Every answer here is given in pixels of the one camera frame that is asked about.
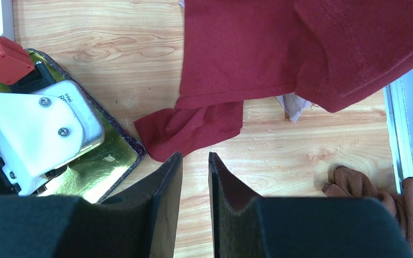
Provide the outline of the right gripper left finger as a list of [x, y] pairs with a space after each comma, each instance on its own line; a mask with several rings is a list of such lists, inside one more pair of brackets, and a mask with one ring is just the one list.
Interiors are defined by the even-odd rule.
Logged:
[[100, 204], [74, 198], [53, 257], [173, 257], [182, 155]]

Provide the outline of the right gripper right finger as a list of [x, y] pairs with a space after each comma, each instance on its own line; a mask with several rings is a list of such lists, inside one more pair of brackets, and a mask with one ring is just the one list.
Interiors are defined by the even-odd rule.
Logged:
[[209, 153], [214, 257], [265, 257], [256, 201], [261, 197]]

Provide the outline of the brown crumpled cloth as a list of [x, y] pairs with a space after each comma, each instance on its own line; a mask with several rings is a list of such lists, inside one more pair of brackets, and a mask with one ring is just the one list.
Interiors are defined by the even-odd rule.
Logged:
[[370, 197], [378, 199], [397, 220], [402, 234], [413, 251], [413, 177], [403, 180], [403, 193], [379, 191], [364, 173], [338, 166], [333, 170], [333, 180], [322, 191], [328, 197]]

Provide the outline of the red shirt on hanger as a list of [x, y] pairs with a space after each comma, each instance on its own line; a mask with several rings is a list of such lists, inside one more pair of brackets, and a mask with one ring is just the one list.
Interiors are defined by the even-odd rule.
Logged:
[[134, 125], [162, 162], [235, 137], [243, 105], [340, 111], [413, 69], [413, 1], [185, 1], [180, 95]]

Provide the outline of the aluminium rail frame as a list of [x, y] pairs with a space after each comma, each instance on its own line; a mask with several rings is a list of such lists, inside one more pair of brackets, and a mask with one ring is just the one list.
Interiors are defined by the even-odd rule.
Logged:
[[413, 177], [413, 156], [410, 143], [407, 108], [401, 78], [388, 84], [384, 90], [389, 143], [393, 157], [396, 191], [403, 192], [403, 180]]

